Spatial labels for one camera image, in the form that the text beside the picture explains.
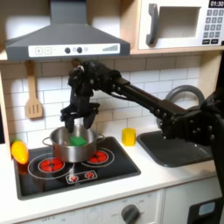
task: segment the range hood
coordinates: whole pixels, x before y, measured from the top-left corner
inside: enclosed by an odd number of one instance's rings
[[[130,43],[87,24],[87,0],[50,0],[50,8],[49,26],[6,42],[8,60],[130,54]]]

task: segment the stove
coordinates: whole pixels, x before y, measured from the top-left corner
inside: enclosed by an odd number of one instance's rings
[[[23,166],[15,161],[18,198],[33,199],[141,173],[113,137],[106,137],[97,147],[98,151],[93,157],[76,164],[57,159],[51,147],[30,150],[28,165]]]

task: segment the metal pot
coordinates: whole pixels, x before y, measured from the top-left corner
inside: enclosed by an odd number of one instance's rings
[[[81,147],[70,146],[70,137],[83,137],[87,144]],[[52,141],[52,145],[45,143],[48,138]],[[104,135],[98,135],[92,129],[86,129],[82,125],[75,125],[73,133],[69,133],[65,127],[61,127],[54,130],[50,137],[45,138],[42,142],[47,146],[52,146],[54,156],[61,161],[79,163],[89,160],[97,151],[96,144],[104,139]]]

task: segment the burner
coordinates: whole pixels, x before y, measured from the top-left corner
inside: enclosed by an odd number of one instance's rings
[[[115,160],[115,155],[111,150],[101,148],[87,162],[82,164],[88,167],[100,168],[110,165]]]
[[[87,162],[90,164],[102,164],[107,162],[109,159],[109,154],[98,150]]]
[[[55,157],[45,159],[38,164],[42,172],[59,172],[64,166],[65,164]]]
[[[35,157],[28,165],[28,172],[36,179],[58,179],[66,176],[74,164],[63,163],[52,153]]]

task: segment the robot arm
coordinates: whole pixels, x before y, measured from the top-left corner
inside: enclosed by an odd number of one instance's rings
[[[224,91],[209,96],[200,108],[183,109],[132,86],[116,70],[110,70],[97,61],[81,63],[69,74],[70,105],[61,110],[61,121],[70,132],[74,119],[83,117],[84,125],[91,127],[100,104],[91,103],[94,91],[101,90],[113,97],[137,102],[162,120],[160,126],[165,139],[181,138],[187,142],[210,145],[213,152],[220,188],[224,195]]]

